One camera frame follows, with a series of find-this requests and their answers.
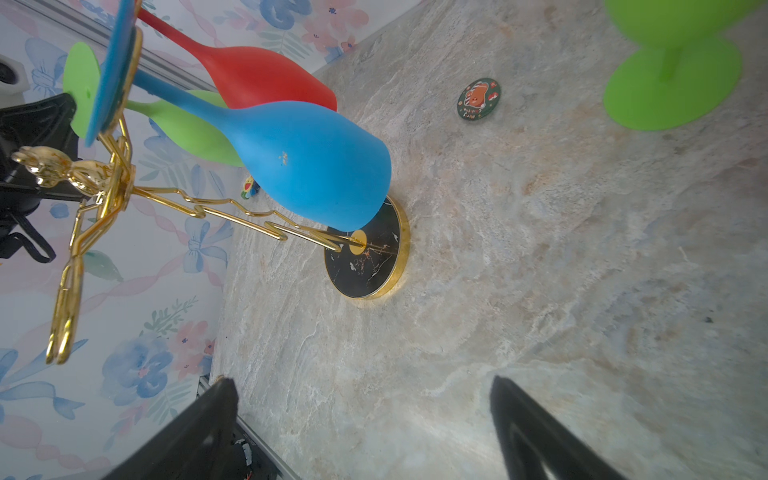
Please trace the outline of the lime green wine glass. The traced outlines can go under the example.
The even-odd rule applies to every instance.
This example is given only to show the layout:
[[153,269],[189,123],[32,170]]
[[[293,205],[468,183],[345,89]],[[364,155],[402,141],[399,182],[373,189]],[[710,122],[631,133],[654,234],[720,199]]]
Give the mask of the lime green wine glass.
[[[84,42],[74,44],[66,59],[62,86],[76,103],[71,127],[81,138],[87,134],[100,75],[100,66],[91,47]],[[126,108],[154,121],[170,140],[191,155],[234,167],[243,165],[224,134],[207,121],[167,101],[142,103],[129,100]]]
[[735,88],[738,48],[720,33],[761,1],[615,0],[604,3],[617,29],[641,49],[611,75],[603,104],[618,124],[659,131],[713,110]]

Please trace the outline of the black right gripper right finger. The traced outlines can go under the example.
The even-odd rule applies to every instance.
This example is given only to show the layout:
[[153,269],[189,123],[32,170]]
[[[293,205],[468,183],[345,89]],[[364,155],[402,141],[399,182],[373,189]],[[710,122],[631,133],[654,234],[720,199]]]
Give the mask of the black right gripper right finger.
[[493,379],[490,411],[511,479],[623,477],[508,378]]

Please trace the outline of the lime green back wine glass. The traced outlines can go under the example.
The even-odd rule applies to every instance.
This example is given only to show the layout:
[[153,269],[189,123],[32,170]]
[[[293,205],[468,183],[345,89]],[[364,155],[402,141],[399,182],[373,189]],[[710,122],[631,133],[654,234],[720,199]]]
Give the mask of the lime green back wine glass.
[[[76,103],[71,127],[81,138],[87,134],[100,75],[100,66],[91,47],[84,42],[74,44],[66,59],[62,86]],[[170,140],[191,155],[234,167],[243,165],[224,134],[207,121],[167,101],[142,103],[129,100],[126,108],[154,121]]]

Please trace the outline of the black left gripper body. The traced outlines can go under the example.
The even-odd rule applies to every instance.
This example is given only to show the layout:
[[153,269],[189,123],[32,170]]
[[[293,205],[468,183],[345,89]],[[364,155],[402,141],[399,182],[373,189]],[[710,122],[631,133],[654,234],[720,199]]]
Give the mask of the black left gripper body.
[[28,220],[43,199],[79,203],[84,194],[55,173],[78,155],[74,98],[62,93],[1,110],[1,257],[23,248],[39,263],[55,251]]

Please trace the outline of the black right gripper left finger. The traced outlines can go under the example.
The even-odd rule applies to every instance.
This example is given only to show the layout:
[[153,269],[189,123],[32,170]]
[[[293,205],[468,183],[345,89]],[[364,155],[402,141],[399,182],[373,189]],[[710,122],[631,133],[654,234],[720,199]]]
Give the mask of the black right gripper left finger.
[[235,425],[238,392],[218,380],[108,479],[221,479]]

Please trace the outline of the gold wire glass rack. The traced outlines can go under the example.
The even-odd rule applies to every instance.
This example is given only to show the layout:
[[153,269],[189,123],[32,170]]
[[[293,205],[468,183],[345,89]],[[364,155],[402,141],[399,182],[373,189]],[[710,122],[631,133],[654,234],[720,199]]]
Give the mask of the gold wire glass rack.
[[[386,198],[375,217],[354,232],[325,231],[300,225],[288,217],[280,223],[270,220],[270,213],[262,213],[264,224],[255,223],[257,213],[245,211],[243,217],[221,211],[222,199],[194,198],[181,189],[138,186],[136,170],[131,162],[132,144],[123,111],[114,127],[99,139],[110,152],[107,163],[76,159],[64,169],[56,168],[84,194],[77,211],[83,215],[95,213],[95,222],[88,228],[75,225],[69,243],[69,260],[62,272],[58,296],[54,307],[51,333],[41,357],[46,363],[62,364],[75,347],[72,338],[79,316],[85,255],[93,244],[106,233],[120,212],[133,198],[149,200],[181,212],[190,218],[215,216],[230,220],[268,237],[284,241],[290,236],[302,238],[323,247],[325,266],[334,286],[353,299],[374,299],[392,291],[403,275],[409,255],[410,227],[403,209],[392,198]],[[174,192],[181,202],[169,199]]]

